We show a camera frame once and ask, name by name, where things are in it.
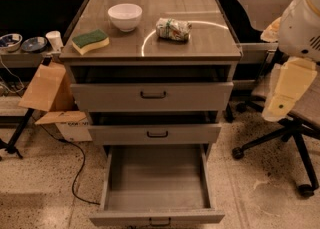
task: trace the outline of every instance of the white cup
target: white cup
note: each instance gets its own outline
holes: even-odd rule
[[[54,51],[61,51],[63,43],[59,31],[48,32],[46,38],[49,40]]]

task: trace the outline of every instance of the white cable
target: white cable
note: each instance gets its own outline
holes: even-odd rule
[[[1,56],[1,55],[0,55],[0,62],[1,62],[1,64],[2,64],[2,66],[3,66],[12,76],[16,77],[16,78],[19,80],[19,82],[20,82],[20,84],[21,84],[22,87],[21,87],[20,89],[16,90],[16,91],[12,91],[11,89],[9,89],[9,88],[8,88],[5,84],[3,84],[3,83],[0,83],[0,85],[3,86],[5,89],[7,89],[10,93],[18,93],[18,92],[22,91],[22,90],[25,88],[23,82],[21,81],[21,79],[19,78],[19,76],[17,76],[17,75],[15,75],[14,73],[12,73],[12,72],[9,70],[9,68],[3,63],[3,61],[2,61],[2,56]]]

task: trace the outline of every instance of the white bowl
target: white bowl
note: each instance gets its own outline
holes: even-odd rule
[[[123,3],[108,10],[111,22],[123,32],[134,30],[141,21],[142,9],[138,5]]]
[[[20,48],[22,36],[10,33],[0,37],[0,51],[14,52]]]

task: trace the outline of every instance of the speckled floor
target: speckled floor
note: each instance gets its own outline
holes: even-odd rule
[[[222,131],[208,160],[211,190],[219,210],[225,212],[217,225],[183,226],[204,229],[317,229],[320,225],[320,192],[303,199],[296,183],[309,183],[292,140],[280,140],[249,150],[233,160],[231,150],[279,126],[263,121],[253,110],[239,114]],[[45,127],[60,137],[55,126]],[[0,129],[8,141],[12,129]],[[320,177],[320,143],[307,139],[311,159]],[[105,156],[90,142],[78,144],[86,165],[76,185],[82,198],[99,202]],[[23,159],[0,150],[0,228],[89,229],[96,228],[88,216],[97,205],[76,199],[71,185],[82,164],[81,152],[29,123],[16,144]]]

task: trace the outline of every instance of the sponge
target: sponge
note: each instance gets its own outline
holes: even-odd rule
[[[81,54],[90,50],[102,48],[109,44],[108,35],[100,29],[80,34],[72,38],[73,47]]]

